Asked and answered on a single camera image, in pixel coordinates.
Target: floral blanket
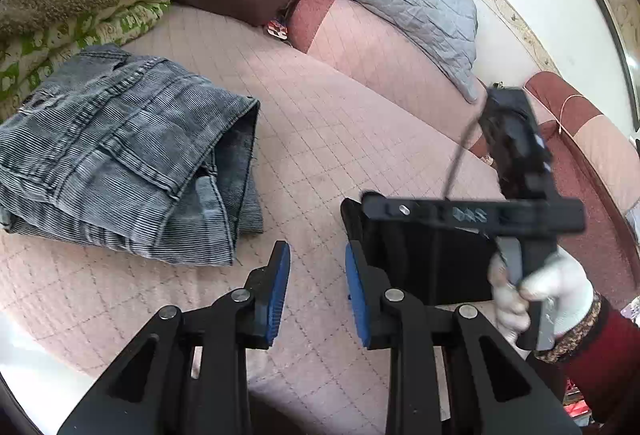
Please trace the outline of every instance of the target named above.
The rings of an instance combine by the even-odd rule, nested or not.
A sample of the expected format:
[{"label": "floral blanket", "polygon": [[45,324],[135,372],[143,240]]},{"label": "floral blanket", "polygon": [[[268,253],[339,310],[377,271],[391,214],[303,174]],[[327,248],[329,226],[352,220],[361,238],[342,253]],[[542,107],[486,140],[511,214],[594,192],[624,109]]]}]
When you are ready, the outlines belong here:
[{"label": "floral blanket", "polygon": [[124,45],[137,38],[158,22],[169,3],[120,0],[115,6],[0,43],[0,122],[69,57],[90,45]]}]

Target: striped denim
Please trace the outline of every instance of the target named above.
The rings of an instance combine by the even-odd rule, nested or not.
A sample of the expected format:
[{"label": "striped denim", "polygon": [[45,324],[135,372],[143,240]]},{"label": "striped denim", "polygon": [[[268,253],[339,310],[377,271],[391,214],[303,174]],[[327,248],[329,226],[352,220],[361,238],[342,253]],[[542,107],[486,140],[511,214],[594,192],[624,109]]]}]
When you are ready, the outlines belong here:
[{"label": "striped denim", "polygon": [[229,265],[238,234],[262,232],[259,107],[167,59],[89,47],[0,126],[2,226]]}]

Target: screw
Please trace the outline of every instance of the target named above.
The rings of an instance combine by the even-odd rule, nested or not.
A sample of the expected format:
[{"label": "screw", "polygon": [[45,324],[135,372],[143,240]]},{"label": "screw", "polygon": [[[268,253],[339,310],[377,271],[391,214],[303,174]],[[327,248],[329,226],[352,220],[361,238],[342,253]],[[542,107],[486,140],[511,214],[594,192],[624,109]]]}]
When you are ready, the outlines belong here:
[{"label": "screw", "polygon": [[231,293],[231,299],[236,303],[247,301],[251,297],[251,293],[247,289],[236,289]]},{"label": "screw", "polygon": [[468,320],[472,320],[476,316],[478,316],[478,309],[476,309],[473,305],[463,305],[458,309],[458,313]]},{"label": "screw", "polygon": [[175,315],[177,313],[178,309],[173,305],[165,305],[160,310],[158,310],[158,316],[160,316],[161,320],[170,320],[171,318],[175,318]]},{"label": "screw", "polygon": [[400,289],[387,289],[385,290],[385,298],[389,301],[402,301],[404,299],[404,292]]}]

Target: person's arm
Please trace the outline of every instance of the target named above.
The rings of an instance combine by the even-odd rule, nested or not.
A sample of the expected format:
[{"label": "person's arm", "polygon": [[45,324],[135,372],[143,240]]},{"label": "person's arm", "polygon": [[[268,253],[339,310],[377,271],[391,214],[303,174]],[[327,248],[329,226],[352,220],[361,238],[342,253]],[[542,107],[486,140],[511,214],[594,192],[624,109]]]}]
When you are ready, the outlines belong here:
[{"label": "person's arm", "polygon": [[[509,256],[508,250],[502,251]],[[529,326],[529,301],[556,298],[556,345],[536,357],[560,365],[578,386],[594,419],[606,424],[601,433],[627,433],[628,422],[640,430],[640,329],[594,292],[575,258],[559,249],[555,259],[526,278],[518,291],[497,256],[489,280],[497,328],[510,343]]]}]

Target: hand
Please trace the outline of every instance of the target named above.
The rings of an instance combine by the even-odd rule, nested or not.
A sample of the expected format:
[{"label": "hand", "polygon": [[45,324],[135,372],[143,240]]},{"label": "hand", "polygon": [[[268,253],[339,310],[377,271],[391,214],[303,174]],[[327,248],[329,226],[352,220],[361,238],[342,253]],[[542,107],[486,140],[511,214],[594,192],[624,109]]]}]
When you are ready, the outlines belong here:
[{"label": "hand", "polygon": [[529,302],[553,297],[558,306],[554,335],[559,338],[589,312],[593,303],[593,286],[580,262],[558,247],[558,251],[547,259],[547,265],[524,278],[516,289],[509,282],[507,265],[503,261],[511,264],[513,257],[520,255],[514,242],[514,239],[498,239],[500,252],[494,255],[489,265],[498,331],[514,344],[518,334],[529,328]]}]

